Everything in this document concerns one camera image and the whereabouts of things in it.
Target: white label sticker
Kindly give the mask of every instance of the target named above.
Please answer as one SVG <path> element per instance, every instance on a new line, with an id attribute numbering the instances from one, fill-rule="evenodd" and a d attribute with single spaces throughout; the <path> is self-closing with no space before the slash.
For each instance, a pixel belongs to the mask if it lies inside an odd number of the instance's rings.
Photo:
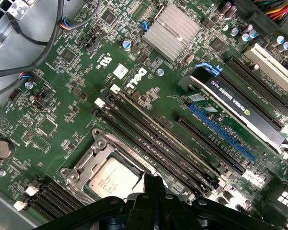
<path id="1" fill-rule="evenodd" d="M 126 75 L 126 73 L 128 73 L 128 69 L 126 67 L 124 67 L 124 65 L 119 64 L 117 66 L 117 68 L 114 70 L 114 75 L 117 76 L 120 80 L 122 80 L 124 78 L 124 76 Z"/>

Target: white plastic tab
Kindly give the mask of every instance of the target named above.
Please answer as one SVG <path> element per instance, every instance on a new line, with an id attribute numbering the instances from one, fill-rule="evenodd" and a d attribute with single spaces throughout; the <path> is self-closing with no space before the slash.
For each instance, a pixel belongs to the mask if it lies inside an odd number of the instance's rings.
<path id="1" fill-rule="evenodd" d="M 110 90 L 113 93 L 117 94 L 120 91 L 120 88 L 117 85 L 114 84 L 114 85 L 111 86 Z"/>
<path id="2" fill-rule="evenodd" d="M 100 108 L 103 108 L 103 106 L 105 105 L 105 102 L 100 99 L 100 98 L 97 98 L 96 101 L 95 101 L 95 104 L 100 107 Z"/>

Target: heatsink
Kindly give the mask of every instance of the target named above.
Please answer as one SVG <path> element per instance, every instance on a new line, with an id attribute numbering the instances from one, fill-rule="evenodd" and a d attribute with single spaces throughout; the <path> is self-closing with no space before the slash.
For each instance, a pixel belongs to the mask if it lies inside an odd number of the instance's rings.
<path id="1" fill-rule="evenodd" d="M 173 63 L 199 30 L 195 22 L 169 3 L 143 35 L 143 40 Z"/>

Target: cable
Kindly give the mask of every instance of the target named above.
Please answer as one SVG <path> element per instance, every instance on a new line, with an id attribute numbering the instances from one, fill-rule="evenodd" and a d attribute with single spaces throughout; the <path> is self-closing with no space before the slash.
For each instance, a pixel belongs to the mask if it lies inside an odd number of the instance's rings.
<path id="1" fill-rule="evenodd" d="M 51 37 L 49 39 L 49 42 L 47 46 L 45 47 L 45 49 L 43 50 L 43 52 L 40 54 L 40 56 L 28 66 L 0 70 L 0 77 L 16 74 L 20 72 L 32 71 L 44 62 L 45 58 L 48 56 L 51 48 L 53 47 L 55 40 L 56 40 L 56 36 L 58 35 L 58 32 L 60 30 L 59 24 L 63 18 L 63 8 L 64 8 L 64 0 L 58 0 L 58 11 L 57 11 L 56 23 L 55 23 L 53 32 L 51 34 Z"/>
<path id="2" fill-rule="evenodd" d="M 21 35 L 22 37 L 24 37 L 26 40 L 28 40 L 29 42 L 32 42 L 36 45 L 40 45 L 40 46 L 46 46 L 48 44 L 48 42 L 41 42 L 41 41 L 36 41 L 30 37 L 28 37 L 27 35 L 25 35 L 20 27 L 20 25 L 18 24 L 16 18 L 13 17 L 13 15 L 11 15 L 10 13 L 7 13 L 8 19 L 10 21 L 11 26 L 13 27 L 13 29 L 15 30 L 15 32 L 19 35 Z"/>
<path id="3" fill-rule="evenodd" d="M 78 24 L 69 24 L 66 18 L 64 18 L 64 20 L 60 24 L 61 28 L 65 30 L 73 30 L 73 29 L 76 29 L 78 27 L 85 25 L 98 13 L 100 6 L 101 6 L 101 0 L 98 0 L 97 6 L 95 10 L 93 11 L 93 13 L 91 14 L 91 16 L 87 17 L 83 22 L 80 22 Z"/>
<path id="4" fill-rule="evenodd" d="M 14 86 L 16 86 L 21 80 L 17 79 L 16 81 L 14 81 L 12 84 L 10 84 L 9 86 L 3 88 L 2 90 L 0 90 L 0 95 L 7 92 L 8 90 L 14 88 Z"/>

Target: yellow wire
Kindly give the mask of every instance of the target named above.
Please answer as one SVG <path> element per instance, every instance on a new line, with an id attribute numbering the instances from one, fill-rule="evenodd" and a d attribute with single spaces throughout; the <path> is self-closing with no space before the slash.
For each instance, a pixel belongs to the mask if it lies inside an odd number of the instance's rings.
<path id="1" fill-rule="evenodd" d="M 271 11 L 267 11 L 265 14 L 276 13 L 276 12 L 284 9 L 286 6 L 288 6 L 288 2 L 286 4 L 284 4 L 283 6 L 281 6 L 280 8 L 277 8 L 277 9 L 274 9 L 274 10 L 271 10 Z"/>

